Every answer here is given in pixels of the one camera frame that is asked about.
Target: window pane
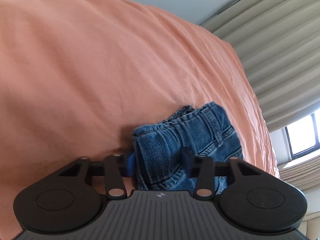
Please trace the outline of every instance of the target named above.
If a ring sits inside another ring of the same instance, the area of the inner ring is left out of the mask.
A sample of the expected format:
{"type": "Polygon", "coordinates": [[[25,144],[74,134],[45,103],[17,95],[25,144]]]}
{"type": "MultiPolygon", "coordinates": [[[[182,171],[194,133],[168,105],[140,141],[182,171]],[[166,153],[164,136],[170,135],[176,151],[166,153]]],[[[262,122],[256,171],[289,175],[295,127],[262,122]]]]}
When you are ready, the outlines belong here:
{"type": "Polygon", "coordinates": [[[318,140],[320,141],[320,109],[315,111],[317,130],[318,130],[318,140]]]}
{"type": "Polygon", "coordinates": [[[316,144],[311,115],[287,126],[293,154],[302,152],[316,144]]]}

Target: window frame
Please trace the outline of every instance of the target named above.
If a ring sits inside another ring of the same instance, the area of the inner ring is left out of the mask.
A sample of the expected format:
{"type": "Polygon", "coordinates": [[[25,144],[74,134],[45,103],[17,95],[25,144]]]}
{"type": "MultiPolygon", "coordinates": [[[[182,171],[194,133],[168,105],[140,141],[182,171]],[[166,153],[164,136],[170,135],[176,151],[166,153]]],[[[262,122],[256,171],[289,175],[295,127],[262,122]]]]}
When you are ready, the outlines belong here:
{"type": "Polygon", "coordinates": [[[316,116],[315,116],[315,113],[311,114],[311,118],[312,118],[312,123],[313,123],[313,129],[314,129],[314,132],[315,132],[315,139],[316,139],[316,144],[308,149],[305,149],[301,152],[298,152],[296,154],[293,154],[292,153],[292,148],[291,148],[291,142],[290,142],[290,136],[289,136],[289,132],[288,132],[288,129],[287,127],[285,127],[285,133],[287,134],[287,139],[288,139],[288,143],[289,143],[289,149],[290,149],[290,154],[291,154],[291,159],[292,160],[295,160],[295,159],[298,159],[304,155],[307,155],[311,152],[314,152],[316,150],[319,150],[320,149],[320,142],[319,142],[319,137],[318,137],[318,129],[317,129],[317,123],[316,123],[316,116]]]}

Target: jeans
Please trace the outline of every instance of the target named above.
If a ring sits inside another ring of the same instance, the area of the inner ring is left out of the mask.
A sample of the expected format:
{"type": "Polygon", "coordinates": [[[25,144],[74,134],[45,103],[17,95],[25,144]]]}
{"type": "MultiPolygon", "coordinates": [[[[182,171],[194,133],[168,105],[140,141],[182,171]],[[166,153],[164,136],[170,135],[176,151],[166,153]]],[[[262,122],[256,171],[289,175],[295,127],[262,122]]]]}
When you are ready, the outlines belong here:
{"type": "MultiPolygon", "coordinates": [[[[137,188],[141,190],[189,190],[196,178],[188,178],[181,166],[182,147],[216,162],[242,158],[235,129],[224,109],[214,102],[199,109],[184,106],[168,119],[146,124],[133,132],[137,188]]],[[[215,193],[227,187],[226,177],[215,177],[215,193]]]]}

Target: bed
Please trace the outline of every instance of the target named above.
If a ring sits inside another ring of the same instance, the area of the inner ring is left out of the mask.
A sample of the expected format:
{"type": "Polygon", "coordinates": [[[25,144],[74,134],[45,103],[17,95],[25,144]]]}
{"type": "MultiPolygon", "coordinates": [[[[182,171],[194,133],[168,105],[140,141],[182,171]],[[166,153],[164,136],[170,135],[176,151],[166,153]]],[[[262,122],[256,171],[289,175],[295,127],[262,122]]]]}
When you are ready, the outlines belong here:
{"type": "MultiPolygon", "coordinates": [[[[131,149],[131,132],[215,101],[249,163],[279,177],[257,98],[230,44],[129,0],[0,0],[0,239],[23,188],[77,157],[131,149]]],[[[125,180],[128,191],[133,189],[125,180]]]]}

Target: window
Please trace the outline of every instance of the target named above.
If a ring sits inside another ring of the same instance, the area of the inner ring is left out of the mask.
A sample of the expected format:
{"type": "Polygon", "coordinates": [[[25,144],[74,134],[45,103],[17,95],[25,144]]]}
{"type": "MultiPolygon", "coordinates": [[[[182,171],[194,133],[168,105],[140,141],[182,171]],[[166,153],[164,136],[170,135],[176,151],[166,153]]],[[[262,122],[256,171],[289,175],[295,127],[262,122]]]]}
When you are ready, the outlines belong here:
{"type": "Polygon", "coordinates": [[[292,159],[320,149],[320,109],[285,127],[292,159]]]}

